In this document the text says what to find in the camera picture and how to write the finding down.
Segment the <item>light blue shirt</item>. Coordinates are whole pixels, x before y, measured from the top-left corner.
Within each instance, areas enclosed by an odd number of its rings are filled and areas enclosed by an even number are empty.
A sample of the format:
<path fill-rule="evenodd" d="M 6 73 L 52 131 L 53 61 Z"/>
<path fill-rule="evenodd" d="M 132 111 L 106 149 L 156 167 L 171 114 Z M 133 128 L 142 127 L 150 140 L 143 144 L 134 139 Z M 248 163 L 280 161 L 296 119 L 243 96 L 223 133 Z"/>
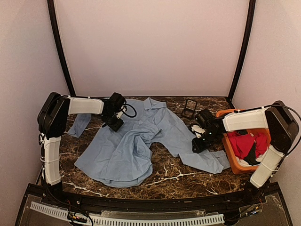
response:
<path fill-rule="evenodd" d="M 140 185 L 153 172 L 153 143 L 161 143 L 173 157 L 202 171 L 217 174 L 230 167 L 224 151 L 194 153 L 195 136 L 165 102 L 151 98 L 127 102 L 131 108 L 122 116 L 121 128 L 99 129 L 75 162 L 93 180 L 117 188 Z"/>

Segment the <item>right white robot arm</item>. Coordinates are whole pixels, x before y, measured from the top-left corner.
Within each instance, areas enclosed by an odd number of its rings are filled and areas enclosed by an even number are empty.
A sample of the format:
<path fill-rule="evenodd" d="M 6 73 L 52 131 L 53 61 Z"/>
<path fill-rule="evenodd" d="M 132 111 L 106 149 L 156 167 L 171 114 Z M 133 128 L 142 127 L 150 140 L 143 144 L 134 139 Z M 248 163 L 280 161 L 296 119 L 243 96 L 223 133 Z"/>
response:
<path fill-rule="evenodd" d="M 240 200 L 250 204 L 301 141 L 300 115 L 282 101 L 251 109 L 229 109 L 213 115 L 204 109 L 191 127 L 192 150 L 200 153 L 222 140 L 233 173 L 251 172 Z"/>

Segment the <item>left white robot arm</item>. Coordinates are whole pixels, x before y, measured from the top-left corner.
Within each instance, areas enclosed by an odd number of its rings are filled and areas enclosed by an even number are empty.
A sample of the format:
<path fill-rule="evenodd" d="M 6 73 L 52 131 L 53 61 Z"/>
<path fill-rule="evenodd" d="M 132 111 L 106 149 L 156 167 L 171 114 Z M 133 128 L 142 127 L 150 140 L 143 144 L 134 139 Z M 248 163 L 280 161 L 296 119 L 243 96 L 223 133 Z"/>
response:
<path fill-rule="evenodd" d="M 49 186 L 61 183 L 59 148 L 69 115 L 99 115 L 105 125 L 116 132 L 123 125 L 121 116 L 127 110 L 126 103 L 126 99 L 116 92 L 109 98 L 72 97 L 50 93 L 37 117 L 43 181 Z"/>

